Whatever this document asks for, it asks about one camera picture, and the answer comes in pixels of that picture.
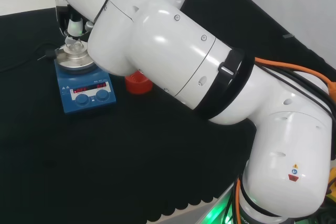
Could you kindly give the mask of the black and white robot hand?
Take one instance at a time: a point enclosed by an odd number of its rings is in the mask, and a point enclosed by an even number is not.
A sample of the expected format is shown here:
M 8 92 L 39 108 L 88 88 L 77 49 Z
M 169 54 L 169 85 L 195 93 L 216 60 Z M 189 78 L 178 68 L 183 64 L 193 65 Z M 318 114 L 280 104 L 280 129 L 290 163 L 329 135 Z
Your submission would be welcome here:
M 90 33 L 94 23 L 82 16 L 66 0 L 55 0 L 56 18 L 65 44 L 72 45 Z

